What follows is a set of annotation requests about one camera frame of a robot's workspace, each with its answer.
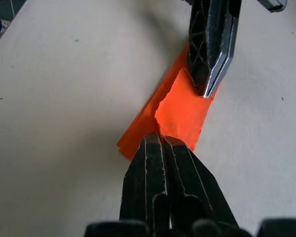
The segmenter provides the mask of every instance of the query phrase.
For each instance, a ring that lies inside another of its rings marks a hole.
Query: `metal clamp jaw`
[[[198,219],[237,226],[209,170],[179,139],[147,135],[125,175],[120,220],[147,223],[152,233],[172,228],[188,234]]]
[[[189,26],[189,72],[198,95],[210,97],[233,58],[241,0],[185,0],[192,4]],[[258,0],[270,12],[287,0]]]

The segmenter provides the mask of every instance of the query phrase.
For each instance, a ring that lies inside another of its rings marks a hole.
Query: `white tabletop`
[[[28,0],[0,40],[0,237],[117,220],[116,143],[187,39],[180,0]],[[296,0],[244,0],[196,155],[240,226],[296,216]]]

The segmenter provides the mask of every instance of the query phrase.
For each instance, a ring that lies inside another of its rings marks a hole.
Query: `orange paper strip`
[[[187,52],[188,45],[185,46],[163,82],[117,143],[119,151],[128,159],[133,159],[142,138],[155,131],[161,131],[161,136],[177,137],[194,150],[212,99],[202,99],[196,95],[191,80],[185,72],[188,67]],[[175,103],[179,101],[182,102],[176,108]],[[186,117],[190,117],[191,120],[183,118],[182,109],[188,113]]]

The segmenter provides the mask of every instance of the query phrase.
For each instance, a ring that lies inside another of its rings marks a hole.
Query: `orange tape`
[[[155,131],[179,138],[195,149],[213,98],[197,96],[187,73],[187,52],[188,45],[117,143],[128,159],[133,159],[142,138]]]

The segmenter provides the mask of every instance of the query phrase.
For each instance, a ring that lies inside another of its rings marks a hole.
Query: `white table surface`
[[[0,237],[81,237],[118,219],[129,161],[116,143],[189,14],[180,0],[26,2],[0,40]],[[296,0],[277,14],[243,1],[195,153],[240,226],[296,216]]]

